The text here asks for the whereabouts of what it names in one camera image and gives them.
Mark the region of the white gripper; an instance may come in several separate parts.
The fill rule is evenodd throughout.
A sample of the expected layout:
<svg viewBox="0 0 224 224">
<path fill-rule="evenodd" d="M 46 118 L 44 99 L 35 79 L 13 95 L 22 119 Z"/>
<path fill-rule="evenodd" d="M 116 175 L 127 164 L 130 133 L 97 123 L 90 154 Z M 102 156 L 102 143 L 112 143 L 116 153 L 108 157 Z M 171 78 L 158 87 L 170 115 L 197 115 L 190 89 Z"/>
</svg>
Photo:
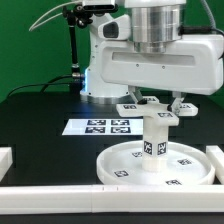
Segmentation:
<svg viewBox="0 0 224 224">
<path fill-rule="evenodd" d="M 223 85 L 223 53 L 221 35 L 184 35 L 162 54 L 138 53 L 127 41 L 105 41 L 99 48 L 100 75 L 106 82 L 129 85 L 138 105 L 147 103 L 138 87 L 173 91 L 167 109 L 179 112 L 185 93 L 211 95 Z"/>
</svg>

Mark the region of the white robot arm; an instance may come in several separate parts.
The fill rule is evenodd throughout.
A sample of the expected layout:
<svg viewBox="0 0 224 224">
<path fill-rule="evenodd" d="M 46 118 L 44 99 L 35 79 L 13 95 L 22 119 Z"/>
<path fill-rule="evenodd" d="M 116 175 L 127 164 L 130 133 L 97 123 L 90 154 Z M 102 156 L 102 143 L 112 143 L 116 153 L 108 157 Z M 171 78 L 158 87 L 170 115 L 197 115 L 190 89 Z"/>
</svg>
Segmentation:
<svg viewBox="0 0 224 224">
<path fill-rule="evenodd" d="M 186 0 L 83 0 L 93 15 L 84 100 L 116 104 L 139 89 L 211 95 L 224 83 L 224 36 L 213 27 L 184 27 Z"/>
</svg>

